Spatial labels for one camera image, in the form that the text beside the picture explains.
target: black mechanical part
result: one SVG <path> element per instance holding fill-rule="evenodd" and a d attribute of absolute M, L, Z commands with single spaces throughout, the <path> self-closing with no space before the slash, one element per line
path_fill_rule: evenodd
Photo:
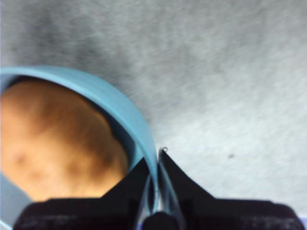
<path fill-rule="evenodd" d="M 159 154 L 176 191 L 187 230 L 304 230 L 290 207 L 270 201 L 216 199 L 163 150 Z"/>
<path fill-rule="evenodd" d="M 145 219 L 142 230 L 178 230 L 177 220 L 164 212 L 156 212 Z"/>
<path fill-rule="evenodd" d="M 144 159 L 101 198 L 30 204 L 14 230 L 131 230 L 149 170 Z"/>

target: white surface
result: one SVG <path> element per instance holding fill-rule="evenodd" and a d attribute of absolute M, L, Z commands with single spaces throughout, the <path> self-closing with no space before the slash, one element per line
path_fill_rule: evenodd
<path fill-rule="evenodd" d="M 208 192 L 307 215 L 306 1 L 4 0 L 1 10 L 2 66 L 104 77 Z"/>

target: blue plastic bowl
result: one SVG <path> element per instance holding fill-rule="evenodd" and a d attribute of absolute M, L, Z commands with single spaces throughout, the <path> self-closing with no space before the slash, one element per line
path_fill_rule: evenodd
<path fill-rule="evenodd" d="M 63 67 L 23 66 L 0 69 L 1 94 L 22 76 L 40 78 L 67 87 L 87 98 L 108 119 L 128 155 L 130 170 L 144 157 L 157 185 L 156 150 L 150 129 L 131 100 L 106 81 Z M 10 229 L 31 200 L 1 174 L 1 225 Z"/>

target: blue container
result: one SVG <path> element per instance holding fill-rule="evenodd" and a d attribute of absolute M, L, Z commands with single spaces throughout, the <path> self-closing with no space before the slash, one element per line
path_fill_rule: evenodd
<path fill-rule="evenodd" d="M 158 187 L 156 150 L 150 129 L 133 102 L 115 87 L 91 74 L 63 67 L 1 68 L 0 74 L 1 94 L 20 76 L 28 76 L 62 85 L 96 104 L 127 152 L 130 170 L 144 157 L 154 185 Z M 25 193 L 1 174 L 1 228 L 11 229 L 30 202 Z"/>

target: gray carpet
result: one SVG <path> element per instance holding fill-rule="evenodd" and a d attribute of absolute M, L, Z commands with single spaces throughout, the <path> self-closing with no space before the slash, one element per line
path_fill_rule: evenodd
<path fill-rule="evenodd" d="M 1 66 L 104 78 L 217 197 L 307 215 L 305 0 L 3 0 Z"/>

